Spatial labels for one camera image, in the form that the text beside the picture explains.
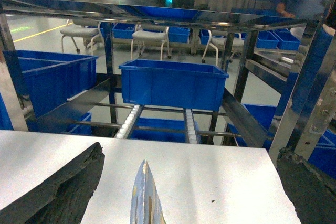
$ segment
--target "white chair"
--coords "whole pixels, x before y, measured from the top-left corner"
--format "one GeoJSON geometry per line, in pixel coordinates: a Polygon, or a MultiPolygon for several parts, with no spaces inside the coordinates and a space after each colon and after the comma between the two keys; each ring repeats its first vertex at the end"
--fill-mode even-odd
{"type": "Polygon", "coordinates": [[[138,43],[139,56],[141,56],[141,47],[140,41],[142,45],[144,45],[145,41],[151,42],[161,42],[161,54],[160,60],[163,58],[163,46],[167,43],[167,51],[168,58],[171,58],[170,50],[169,50],[169,40],[168,40],[168,30],[167,26],[157,26],[157,25],[140,25],[135,27],[135,32],[132,34],[132,42],[131,42],[131,60],[133,59],[133,42],[136,41],[138,43]]]}
{"type": "MultiPolygon", "coordinates": [[[[218,66],[218,57],[219,57],[219,46],[225,46],[226,43],[226,36],[227,32],[226,31],[211,31],[208,30],[209,33],[209,40],[208,43],[206,44],[203,56],[202,56],[202,63],[205,63],[205,55],[208,50],[208,47],[211,46],[216,50],[216,66],[218,66]]],[[[232,44],[232,53],[230,56],[230,61],[232,61],[232,57],[236,52],[241,52],[243,51],[244,47],[244,40],[242,40],[242,35],[239,34],[239,38],[234,38],[233,39],[233,44],[232,44]]]]}
{"type": "Polygon", "coordinates": [[[83,18],[74,18],[72,21],[75,24],[75,26],[69,26],[69,20],[68,20],[67,26],[60,31],[60,33],[63,34],[61,39],[62,52],[64,52],[63,39],[65,37],[70,37],[72,39],[72,42],[75,44],[76,52],[77,53],[80,52],[80,49],[78,48],[74,40],[74,38],[76,37],[76,38],[90,39],[90,43],[88,43],[88,45],[91,47],[91,55],[93,55],[93,45],[96,42],[94,40],[97,38],[101,38],[101,42],[104,43],[104,38],[100,31],[100,22],[94,21],[92,19],[83,19],[83,18]]]}

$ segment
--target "stainless steel shelf rack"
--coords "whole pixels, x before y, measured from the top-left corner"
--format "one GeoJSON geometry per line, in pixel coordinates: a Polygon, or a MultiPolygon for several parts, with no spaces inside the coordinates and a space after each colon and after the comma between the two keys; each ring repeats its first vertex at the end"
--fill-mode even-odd
{"type": "Polygon", "coordinates": [[[118,129],[122,126],[118,124],[116,109],[125,106],[115,103],[115,93],[121,91],[121,76],[113,73],[111,22],[190,27],[196,37],[198,29],[226,30],[229,35],[222,55],[222,68],[227,67],[234,33],[244,31],[248,34],[234,92],[231,94],[225,90],[219,113],[205,112],[211,116],[209,131],[198,133],[207,136],[205,142],[208,144],[212,143],[214,135],[237,136],[228,132],[214,132],[218,116],[226,115],[227,121],[236,126],[248,146],[262,147],[265,139],[272,139],[269,154],[273,161],[279,149],[285,146],[308,159],[336,110],[336,40],[333,38],[325,45],[325,55],[318,55],[322,60],[315,65],[315,72],[312,72],[310,64],[316,61],[314,52],[321,43],[321,31],[333,33],[335,11],[335,0],[174,0],[173,3],[165,0],[1,0],[2,50],[15,51],[5,14],[83,17],[102,21],[106,31],[107,74],[99,74],[97,85],[91,90],[35,118],[29,94],[26,88],[22,88],[24,82],[17,58],[5,61],[0,53],[0,71],[2,80],[5,80],[0,82],[0,93],[15,130],[32,130],[34,125],[41,132],[61,132],[79,115],[93,106],[102,105],[99,102],[107,95],[110,104],[102,106],[110,108],[111,124],[92,122],[91,125],[118,129]],[[193,10],[197,14],[192,19],[160,18],[143,14],[137,9],[138,6],[193,10]],[[305,31],[298,52],[255,50],[259,31],[302,26],[305,31]],[[292,59],[293,64],[281,61],[283,57],[292,59]],[[282,94],[269,131],[241,105],[249,72],[282,94]],[[309,80],[305,79],[308,72],[311,77],[309,80]],[[19,98],[17,103],[13,101],[16,95],[19,98]]]}

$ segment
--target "yellow floor line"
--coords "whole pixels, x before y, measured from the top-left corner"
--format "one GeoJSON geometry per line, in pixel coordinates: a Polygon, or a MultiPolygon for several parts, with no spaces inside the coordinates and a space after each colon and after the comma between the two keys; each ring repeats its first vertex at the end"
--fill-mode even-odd
{"type": "Polygon", "coordinates": [[[49,30],[41,31],[40,33],[37,33],[37,34],[29,35],[29,36],[27,36],[27,37],[24,37],[24,38],[21,38],[21,39],[14,40],[14,43],[19,42],[19,41],[24,40],[24,39],[33,38],[33,37],[35,37],[35,36],[37,36],[37,35],[45,34],[45,33],[49,32],[49,31],[53,31],[53,30],[56,30],[56,29],[58,29],[58,28],[62,28],[62,27],[65,27],[65,26],[67,26],[67,25],[61,25],[61,26],[54,27],[54,28],[49,29],[49,30]]]}

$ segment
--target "blue bin on shelf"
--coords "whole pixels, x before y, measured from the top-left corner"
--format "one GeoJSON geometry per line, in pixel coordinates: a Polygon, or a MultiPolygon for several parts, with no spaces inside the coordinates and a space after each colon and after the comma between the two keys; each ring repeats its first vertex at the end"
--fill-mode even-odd
{"type": "Polygon", "coordinates": [[[218,111],[228,74],[212,65],[132,60],[121,69],[125,103],[218,111]]]}
{"type": "MultiPolygon", "coordinates": [[[[149,126],[158,129],[161,128],[161,129],[172,129],[181,131],[184,130],[183,120],[181,121],[181,120],[169,120],[158,118],[139,118],[136,124],[137,126],[149,126]]],[[[198,130],[197,122],[195,122],[195,128],[196,130],[198,130]]],[[[134,130],[131,135],[131,139],[185,143],[185,134],[173,133],[173,132],[134,130]]]]}
{"type": "MultiPolygon", "coordinates": [[[[16,51],[37,117],[96,83],[96,56],[16,51]]],[[[5,57],[15,52],[5,51],[5,57]]]]}
{"type": "Polygon", "coordinates": [[[257,45],[258,48],[275,49],[279,40],[269,31],[261,31],[258,35],[257,45]]]}
{"type": "Polygon", "coordinates": [[[274,31],[273,34],[279,40],[278,48],[282,50],[298,50],[300,40],[298,40],[291,33],[283,31],[274,31]]]}
{"type": "Polygon", "coordinates": [[[170,27],[168,31],[169,42],[188,43],[189,42],[189,28],[170,27]]]}
{"type": "MultiPolygon", "coordinates": [[[[275,106],[245,104],[244,107],[266,130],[269,129],[276,111],[275,106]]],[[[228,124],[228,126],[233,133],[238,133],[233,125],[228,124]]],[[[247,146],[241,137],[236,138],[236,140],[239,146],[247,146]]],[[[269,150],[270,146],[271,141],[266,140],[264,148],[269,150]]],[[[330,130],[327,130],[324,135],[320,137],[308,161],[336,179],[336,135],[330,130]]]]}
{"type": "Polygon", "coordinates": [[[4,100],[0,95],[0,130],[12,130],[13,126],[9,119],[4,100]]]}
{"type": "Polygon", "coordinates": [[[193,19],[198,13],[196,10],[183,10],[163,7],[148,7],[138,6],[136,7],[140,12],[156,18],[174,18],[174,19],[193,19]]]}
{"type": "Polygon", "coordinates": [[[117,39],[132,39],[132,34],[135,31],[135,25],[117,23],[113,27],[113,36],[117,39]]]}
{"type": "MultiPolygon", "coordinates": [[[[92,113],[87,112],[79,119],[79,121],[91,122],[91,118],[92,118],[92,113]]],[[[91,125],[72,124],[67,128],[67,131],[64,132],[64,133],[65,134],[73,134],[73,135],[91,136],[92,135],[92,129],[91,129],[91,125]]]]}

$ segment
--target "white table surface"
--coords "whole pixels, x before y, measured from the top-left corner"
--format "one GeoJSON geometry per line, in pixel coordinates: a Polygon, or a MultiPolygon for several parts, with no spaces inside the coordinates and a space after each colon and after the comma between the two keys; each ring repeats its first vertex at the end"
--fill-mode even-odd
{"type": "Polygon", "coordinates": [[[144,159],[167,224],[300,223],[264,149],[14,131],[0,131],[0,209],[94,142],[105,163],[82,223],[129,223],[144,159]]]}

